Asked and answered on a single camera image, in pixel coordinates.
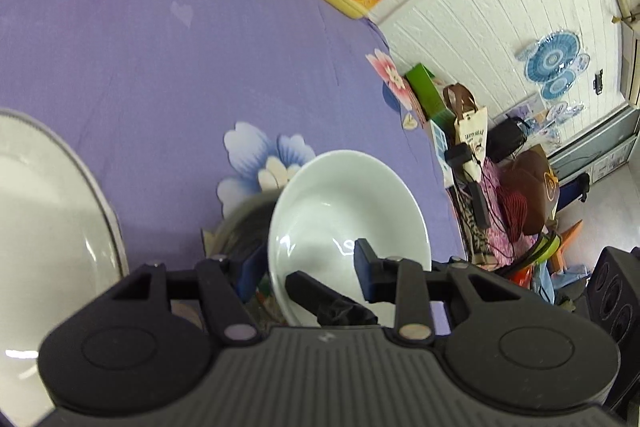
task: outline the pink flower print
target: pink flower print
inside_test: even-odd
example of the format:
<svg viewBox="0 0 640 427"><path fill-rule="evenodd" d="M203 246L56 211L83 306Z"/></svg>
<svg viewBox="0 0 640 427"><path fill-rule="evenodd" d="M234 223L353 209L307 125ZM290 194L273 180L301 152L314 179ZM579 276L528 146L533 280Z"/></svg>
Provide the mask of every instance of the pink flower print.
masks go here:
<svg viewBox="0 0 640 427"><path fill-rule="evenodd" d="M385 84L398 99L398 102L400 102L406 110L412 110L410 94L393 60L389 55L384 54L379 49L376 49L374 53L376 54L375 56L367 55L367 60L378 72L380 77L382 77L382 80L385 81Z"/></svg>

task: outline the blue flower print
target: blue flower print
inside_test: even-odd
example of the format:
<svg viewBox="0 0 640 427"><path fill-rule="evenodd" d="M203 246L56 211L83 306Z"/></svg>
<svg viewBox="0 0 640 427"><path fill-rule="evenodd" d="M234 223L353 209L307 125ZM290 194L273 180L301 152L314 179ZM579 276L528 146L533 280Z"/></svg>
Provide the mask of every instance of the blue flower print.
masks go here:
<svg viewBox="0 0 640 427"><path fill-rule="evenodd" d="M218 184L224 217L254 194L283 188L305 163L316 157L300 134L281 134L273 141L246 122L237 122L235 129L225 134L225 148L229 163L239 176Z"/></svg>

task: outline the speaker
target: speaker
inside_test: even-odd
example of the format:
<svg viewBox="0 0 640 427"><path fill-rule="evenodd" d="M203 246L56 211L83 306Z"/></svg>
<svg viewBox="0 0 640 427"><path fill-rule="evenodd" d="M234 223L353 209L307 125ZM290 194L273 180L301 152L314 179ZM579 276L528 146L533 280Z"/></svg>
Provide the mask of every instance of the speaker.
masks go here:
<svg viewBox="0 0 640 427"><path fill-rule="evenodd" d="M628 252L605 248L587 285L591 320L617 342L620 372L605 406L626 418L640 385L640 261Z"/></svg>

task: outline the white bowl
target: white bowl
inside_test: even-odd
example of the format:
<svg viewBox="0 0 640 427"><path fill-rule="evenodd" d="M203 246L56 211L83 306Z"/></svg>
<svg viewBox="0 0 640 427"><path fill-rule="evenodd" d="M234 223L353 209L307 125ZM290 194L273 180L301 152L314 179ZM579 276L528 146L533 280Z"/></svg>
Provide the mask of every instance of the white bowl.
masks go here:
<svg viewBox="0 0 640 427"><path fill-rule="evenodd" d="M269 270L284 317L292 326L318 326L285 290L302 270L371 309L392 327L395 306L365 302L353 267L354 241L365 238L377 256L404 257L431 269L427 229L404 182L380 160L357 151L332 151L303 166L286 185L269 229Z"/></svg>
<svg viewBox="0 0 640 427"><path fill-rule="evenodd" d="M0 410L30 426L53 405L38 375L47 333L128 269L113 211L75 153L0 109Z"/></svg>

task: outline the floor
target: floor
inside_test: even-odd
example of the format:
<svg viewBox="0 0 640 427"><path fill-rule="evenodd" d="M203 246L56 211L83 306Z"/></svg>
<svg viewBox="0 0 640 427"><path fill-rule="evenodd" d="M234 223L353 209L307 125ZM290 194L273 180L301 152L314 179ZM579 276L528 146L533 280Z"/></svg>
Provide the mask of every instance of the floor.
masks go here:
<svg viewBox="0 0 640 427"><path fill-rule="evenodd" d="M568 266L593 269L604 247L630 251L640 246L640 189L629 165L591 187L586 203L574 201L558 212L559 230L584 220L580 236L564 254Z"/></svg>

